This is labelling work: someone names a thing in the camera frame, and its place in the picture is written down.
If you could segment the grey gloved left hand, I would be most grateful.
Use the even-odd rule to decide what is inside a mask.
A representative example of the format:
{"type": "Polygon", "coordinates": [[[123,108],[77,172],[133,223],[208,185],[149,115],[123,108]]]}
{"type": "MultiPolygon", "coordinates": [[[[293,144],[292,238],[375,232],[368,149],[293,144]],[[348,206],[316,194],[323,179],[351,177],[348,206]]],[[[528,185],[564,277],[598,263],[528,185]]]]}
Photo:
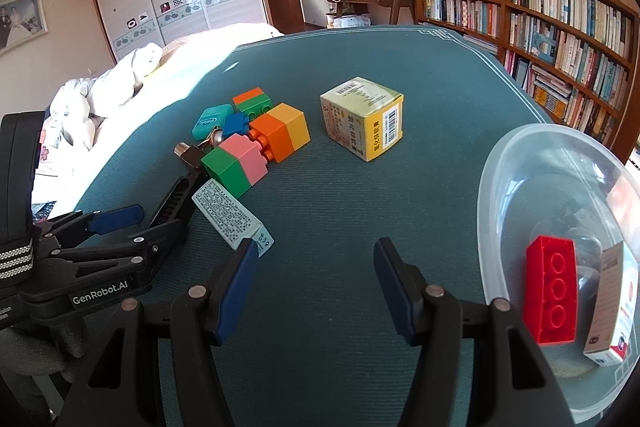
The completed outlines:
{"type": "Polygon", "coordinates": [[[50,426],[47,399],[34,381],[36,376],[60,375],[74,383],[88,346],[84,319],[54,326],[32,322],[1,331],[1,377],[14,396],[25,426],[50,426]]]}

